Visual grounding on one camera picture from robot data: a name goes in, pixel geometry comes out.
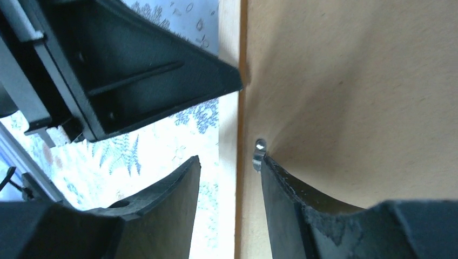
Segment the wooden picture frame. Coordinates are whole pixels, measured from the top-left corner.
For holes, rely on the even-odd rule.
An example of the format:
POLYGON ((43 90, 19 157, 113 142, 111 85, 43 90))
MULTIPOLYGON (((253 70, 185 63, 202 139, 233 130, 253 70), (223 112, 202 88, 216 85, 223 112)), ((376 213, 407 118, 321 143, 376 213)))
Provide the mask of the wooden picture frame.
MULTIPOLYGON (((219 58, 239 67, 243 1, 218 2, 219 58)), ((237 234, 237 173, 239 91, 219 98, 218 257, 239 258, 237 234)))

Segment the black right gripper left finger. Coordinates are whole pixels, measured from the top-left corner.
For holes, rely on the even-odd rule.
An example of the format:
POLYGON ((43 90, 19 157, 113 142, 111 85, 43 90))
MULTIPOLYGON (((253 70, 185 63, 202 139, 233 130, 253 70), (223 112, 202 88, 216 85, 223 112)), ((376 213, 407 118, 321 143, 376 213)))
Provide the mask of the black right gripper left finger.
POLYGON ((24 173, 22 201, 1 202, 1 258, 188 258, 200 181, 192 156, 107 208, 54 201, 24 173))

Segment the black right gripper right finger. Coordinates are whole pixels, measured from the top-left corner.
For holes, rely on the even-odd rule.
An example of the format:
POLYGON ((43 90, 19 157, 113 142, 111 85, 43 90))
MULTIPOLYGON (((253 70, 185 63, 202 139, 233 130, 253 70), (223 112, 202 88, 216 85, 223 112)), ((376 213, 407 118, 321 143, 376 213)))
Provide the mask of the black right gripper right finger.
POLYGON ((269 156, 261 185, 273 258, 457 258, 455 200, 387 200, 363 209, 269 156))

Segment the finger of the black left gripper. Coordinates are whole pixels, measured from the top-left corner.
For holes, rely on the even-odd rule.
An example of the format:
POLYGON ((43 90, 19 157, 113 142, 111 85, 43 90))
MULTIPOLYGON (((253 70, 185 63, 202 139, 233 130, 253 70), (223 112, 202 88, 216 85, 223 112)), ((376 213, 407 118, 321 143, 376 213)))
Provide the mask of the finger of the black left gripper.
POLYGON ((91 142, 240 91, 239 70, 121 1, 37 1, 71 113, 91 142))

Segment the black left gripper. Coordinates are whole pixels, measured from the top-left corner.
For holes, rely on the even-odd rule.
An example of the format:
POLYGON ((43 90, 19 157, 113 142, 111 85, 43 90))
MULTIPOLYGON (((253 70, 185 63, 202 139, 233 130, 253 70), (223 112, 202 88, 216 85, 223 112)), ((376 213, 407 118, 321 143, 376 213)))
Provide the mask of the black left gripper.
POLYGON ((49 147, 84 140, 83 126, 57 88, 60 78, 45 45, 20 1, 1 1, 1 117, 20 111, 25 135, 39 136, 49 147))

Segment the brown cardboard backing board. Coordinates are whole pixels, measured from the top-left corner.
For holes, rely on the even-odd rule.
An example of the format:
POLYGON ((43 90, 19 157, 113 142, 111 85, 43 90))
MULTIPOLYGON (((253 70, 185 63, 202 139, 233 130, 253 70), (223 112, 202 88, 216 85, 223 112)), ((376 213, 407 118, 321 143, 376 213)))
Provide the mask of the brown cardboard backing board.
POLYGON ((457 1, 248 1, 237 258, 271 258, 254 143, 369 207, 457 198, 457 1))

